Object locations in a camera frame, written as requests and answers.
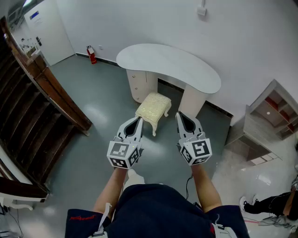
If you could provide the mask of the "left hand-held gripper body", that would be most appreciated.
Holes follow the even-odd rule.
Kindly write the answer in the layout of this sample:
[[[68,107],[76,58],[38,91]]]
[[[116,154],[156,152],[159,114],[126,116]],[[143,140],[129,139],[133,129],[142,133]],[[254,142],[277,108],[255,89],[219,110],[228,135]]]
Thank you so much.
[[[131,142],[127,139],[110,141],[107,158],[113,167],[131,169],[141,157],[141,146],[141,142]]]

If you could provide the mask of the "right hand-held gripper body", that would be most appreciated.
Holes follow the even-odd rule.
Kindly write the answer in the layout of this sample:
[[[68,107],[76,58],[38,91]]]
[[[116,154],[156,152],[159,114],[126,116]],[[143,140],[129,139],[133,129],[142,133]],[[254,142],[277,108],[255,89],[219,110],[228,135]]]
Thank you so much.
[[[205,137],[205,132],[180,139],[178,145],[179,152],[188,165],[204,163],[212,156],[210,139]]]

